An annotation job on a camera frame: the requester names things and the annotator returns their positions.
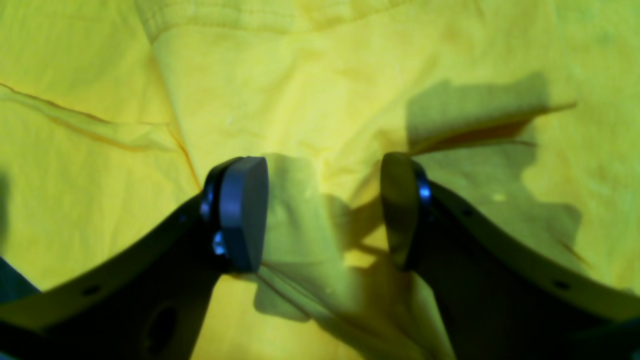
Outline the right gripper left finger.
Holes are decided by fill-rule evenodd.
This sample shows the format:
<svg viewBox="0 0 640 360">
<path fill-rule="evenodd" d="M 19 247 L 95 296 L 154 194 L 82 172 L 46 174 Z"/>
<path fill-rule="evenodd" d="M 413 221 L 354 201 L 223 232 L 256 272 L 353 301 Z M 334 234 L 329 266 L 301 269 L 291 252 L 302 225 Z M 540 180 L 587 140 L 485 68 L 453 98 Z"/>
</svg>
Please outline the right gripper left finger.
<svg viewBox="0 0 640 360">
<path fill-rule="evenodd" d="M 265 157 L 236 157 L 121 253 L 41 291 L 1 260 L 3 360 L 189 360 L 215 285 L 265 246 Z"/>
</svg>

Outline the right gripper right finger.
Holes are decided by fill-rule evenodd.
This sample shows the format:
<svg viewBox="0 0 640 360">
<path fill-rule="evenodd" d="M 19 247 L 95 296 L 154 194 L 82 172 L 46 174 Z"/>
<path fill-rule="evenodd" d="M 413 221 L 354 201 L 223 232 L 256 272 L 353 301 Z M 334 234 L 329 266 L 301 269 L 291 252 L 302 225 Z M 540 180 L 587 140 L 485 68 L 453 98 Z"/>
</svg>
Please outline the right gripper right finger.
<svg viewBox="0 0 640 360">
<path fill-rule="evenodd" d="M 518 242 L 409 155 L 382 157 L 390 256 L 432 290 L 458 360 L 637 360 L 639 297 Z"/>
</svg>

